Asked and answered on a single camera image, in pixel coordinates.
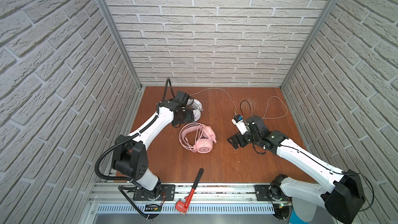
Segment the pink headphones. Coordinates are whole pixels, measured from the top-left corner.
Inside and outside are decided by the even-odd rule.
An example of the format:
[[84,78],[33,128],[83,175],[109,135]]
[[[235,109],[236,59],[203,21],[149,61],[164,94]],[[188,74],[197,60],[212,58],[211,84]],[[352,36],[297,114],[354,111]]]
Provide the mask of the pink headphones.
[[[187,135],[195,133],[195,142],[193,145],[189,143]],[[193,153],[209,153],[212,151],[214,144],[217,142],[216,135],[212,128],[201,123],[190,123],[184,126],[179,133],[179,143],[186,150]]]

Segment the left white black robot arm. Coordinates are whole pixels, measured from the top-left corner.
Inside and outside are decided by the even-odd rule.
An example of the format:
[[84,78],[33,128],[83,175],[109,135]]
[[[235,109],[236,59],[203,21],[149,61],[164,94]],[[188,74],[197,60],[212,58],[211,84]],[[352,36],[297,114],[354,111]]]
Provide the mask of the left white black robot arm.
[[156,112],[138,129],[115,141],[118,147],[113,150],[112,168],[123,175],[121,180],[143,188],[149,199],[155,200],[161,194],[161,180],[148,169],[147,150],[167,125],[194,122],[189,108],[192,103],[190,95],[178,91],[173,99],[158,103]]

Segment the white headphones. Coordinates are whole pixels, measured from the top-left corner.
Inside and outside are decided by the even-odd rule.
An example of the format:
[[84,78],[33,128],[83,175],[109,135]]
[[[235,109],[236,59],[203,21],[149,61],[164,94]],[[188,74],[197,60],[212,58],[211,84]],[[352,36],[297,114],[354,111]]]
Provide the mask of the white headphones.
[[187,102],[187,106],[192,108],[194,115],[198,115],[203,111],[202,103],[197,99],[189,99]]

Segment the grey gloved hand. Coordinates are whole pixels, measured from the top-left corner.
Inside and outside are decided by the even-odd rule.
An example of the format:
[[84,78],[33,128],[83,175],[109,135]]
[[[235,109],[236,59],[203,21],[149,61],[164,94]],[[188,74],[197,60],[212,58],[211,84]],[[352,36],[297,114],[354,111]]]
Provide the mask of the grey gloved hand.
[[296,216],[306,223],[314,219],[317,210],[317,205],[315,203],[295,197],[292,198],[292,207]]

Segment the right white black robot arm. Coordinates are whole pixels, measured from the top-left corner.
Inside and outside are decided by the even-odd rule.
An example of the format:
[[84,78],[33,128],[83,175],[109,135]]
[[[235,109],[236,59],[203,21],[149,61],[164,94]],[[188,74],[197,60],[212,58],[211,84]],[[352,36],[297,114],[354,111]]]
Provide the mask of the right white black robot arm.
[[340,223],[351,224],[354,221],[366,201],[359,173],[334,167],[307,152],[280,131],[269,131],[257,115],[248,119],[236,115],[232,122],[239,130],[228,138],[234,149],[249,144],[260,147],[286,159],[315,180],[315,183],[307,183],[280,174],[267,189],[268,199],[273,202],[302,199],[325,208]]

